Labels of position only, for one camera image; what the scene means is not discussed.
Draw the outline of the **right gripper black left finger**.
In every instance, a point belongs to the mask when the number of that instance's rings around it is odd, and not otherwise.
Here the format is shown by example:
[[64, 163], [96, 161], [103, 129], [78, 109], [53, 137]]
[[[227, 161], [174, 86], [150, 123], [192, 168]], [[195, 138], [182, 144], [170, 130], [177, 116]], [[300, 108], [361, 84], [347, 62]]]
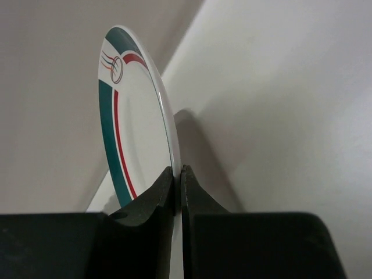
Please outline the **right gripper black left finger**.
[[110, 217], [123, 232], [110, 247], [109, 278], [169, 278], [174, 228], [175, 187], [171, 167]]

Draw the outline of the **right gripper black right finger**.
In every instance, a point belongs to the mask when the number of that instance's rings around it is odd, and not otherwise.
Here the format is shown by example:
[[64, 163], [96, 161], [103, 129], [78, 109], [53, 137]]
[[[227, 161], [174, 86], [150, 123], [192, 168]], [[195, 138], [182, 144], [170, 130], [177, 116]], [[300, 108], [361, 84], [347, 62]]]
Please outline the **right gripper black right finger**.
[[199, 184], [191, 166], [181, 171], [184, 278], [241, 278], [241, 259], [230, 213]]

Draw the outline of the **white plate green red rim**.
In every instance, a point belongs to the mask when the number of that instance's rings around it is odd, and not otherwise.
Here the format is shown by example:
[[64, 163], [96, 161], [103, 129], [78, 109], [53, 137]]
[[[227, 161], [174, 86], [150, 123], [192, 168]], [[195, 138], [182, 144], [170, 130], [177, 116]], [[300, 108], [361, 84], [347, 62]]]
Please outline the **white plate green red rim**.
[[144, 44], [128, 27], [113, 26], [99, 56], [98, 99], [102, 137], [113, 186], [124, 207], [181, 156], [174, 115], [162, 78]]

